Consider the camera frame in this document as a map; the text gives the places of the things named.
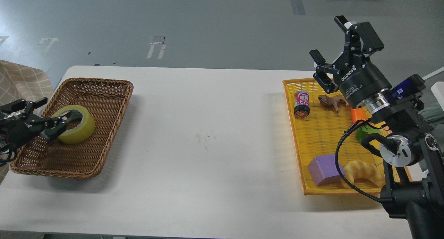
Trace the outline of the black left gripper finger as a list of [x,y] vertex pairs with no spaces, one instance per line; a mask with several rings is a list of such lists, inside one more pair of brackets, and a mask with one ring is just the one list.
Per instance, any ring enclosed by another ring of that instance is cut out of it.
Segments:
[[15,100],[1,106],[1,116],[3,119],[25,119],[35,109],[38,109],[47,103],[47,97],[40,98],[37,101],[26,101],[25,99]]
[[80,111],[65,111],[57,117],[43,118],[42,137],[48,142],[54,141],[67,130],[70,122],[81,121],[83,117]]

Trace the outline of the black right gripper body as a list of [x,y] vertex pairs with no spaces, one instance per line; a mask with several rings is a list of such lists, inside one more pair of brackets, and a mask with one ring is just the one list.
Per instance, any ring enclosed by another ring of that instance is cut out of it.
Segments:
[[334,75],[334,82],[354,109],[360,108],[362,101],[392,88],[379,68],[362,53],[354,53],[352,61],[348,61],[348,56],[341,54],[333,65],[339,70],[339,73]]

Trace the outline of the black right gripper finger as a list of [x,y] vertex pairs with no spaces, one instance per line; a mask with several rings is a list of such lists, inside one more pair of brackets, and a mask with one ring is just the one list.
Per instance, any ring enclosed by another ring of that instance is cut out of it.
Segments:
[[349,59],[354,54],[371,56],[384,49],[384,43],[370,22],[350,22],[345,16],[336,16],[334,22],[345,34],[343,54]]
[[338,81],[341,74],[342,54],[333,63],[327,63],[319,50],[311,50],[310,56],[315,62],[313,78],[326,93],[339,91],[341,83]]

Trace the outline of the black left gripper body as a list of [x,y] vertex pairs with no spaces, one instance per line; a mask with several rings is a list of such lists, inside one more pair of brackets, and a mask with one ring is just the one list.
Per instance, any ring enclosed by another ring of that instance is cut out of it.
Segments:
[[25,119],[4,120],[1,116],[1,152],[19,149],[43,131],[42,117],[30,114]]

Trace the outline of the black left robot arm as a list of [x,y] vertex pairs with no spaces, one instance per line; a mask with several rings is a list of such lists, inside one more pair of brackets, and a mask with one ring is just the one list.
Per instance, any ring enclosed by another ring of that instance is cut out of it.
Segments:
[[1,166],[18,157],[18,149],[36,137],[52,142],[68,129],[68,124],[80,121],[84,115],[78,110],[63,111],[60,116],[43,118],[34,110],[47,104],[43,97],[37,101],[15,100],[2,105],[0,110]]

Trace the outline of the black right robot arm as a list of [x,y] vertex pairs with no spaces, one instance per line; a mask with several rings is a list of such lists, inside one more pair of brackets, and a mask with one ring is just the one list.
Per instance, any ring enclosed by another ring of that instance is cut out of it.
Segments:
[[386,137],[373,133],[361,145],[383,159],[385,183],[379,198],[357,188],[356,192],[382,204],[390,218],[405,219],[414,239],[443,238],[443,151],[432,135],[433,127],[418,114],[423,109],[420,95],[425,81],[414,74],[392,87],[370,56],[384,48],[369,22],[349,22],[344,16],[334,21],[345,35],[342,53],[329,64],[318,50],[310,51],[316,63],[314,79],[326,93],[340,91],[354,108],[365,107],[367,120],[357,120],[344,132],[335,150],[338,168],[340,147],[345,139],[365,124],[385,123]]

